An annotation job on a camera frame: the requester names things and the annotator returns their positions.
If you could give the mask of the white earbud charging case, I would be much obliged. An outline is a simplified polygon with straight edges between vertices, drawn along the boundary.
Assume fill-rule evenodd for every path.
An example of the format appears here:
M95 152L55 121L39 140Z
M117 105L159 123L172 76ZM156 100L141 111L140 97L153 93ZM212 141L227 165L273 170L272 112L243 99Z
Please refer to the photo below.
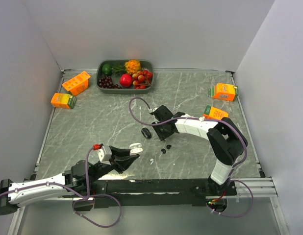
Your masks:
M130 154L139 154L143 151L142 144L141 143L133 143L129 146L130 148Z

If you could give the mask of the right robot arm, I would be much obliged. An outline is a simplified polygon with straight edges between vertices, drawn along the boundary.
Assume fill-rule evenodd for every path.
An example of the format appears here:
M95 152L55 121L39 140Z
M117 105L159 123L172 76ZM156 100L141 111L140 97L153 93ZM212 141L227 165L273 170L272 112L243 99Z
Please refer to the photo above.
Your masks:
M248 142L232 120L193 117L183 112L173 114L166 106L149 109L156 122L152 127L160 140L165 140L174 133L190 134L209 141L217 158L212 173L208 177L209 191L220 195L230 184L230 177L238 164L239 156L247 157Z

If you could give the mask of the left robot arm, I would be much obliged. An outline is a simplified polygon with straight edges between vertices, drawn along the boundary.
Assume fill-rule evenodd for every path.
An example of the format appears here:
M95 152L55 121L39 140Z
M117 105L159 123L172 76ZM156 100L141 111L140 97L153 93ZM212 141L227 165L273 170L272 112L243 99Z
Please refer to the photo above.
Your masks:
M92 164L87 159L78 161L70 170L55 176L21 183L4 179L0 182L0 215L15 213L19 208L36 201L57 196L91 196L92 184L111 171L122 174L140 157L143 151L140 143L133 143L129 149L120 149L95 144L89 152L96 151L99 160Z

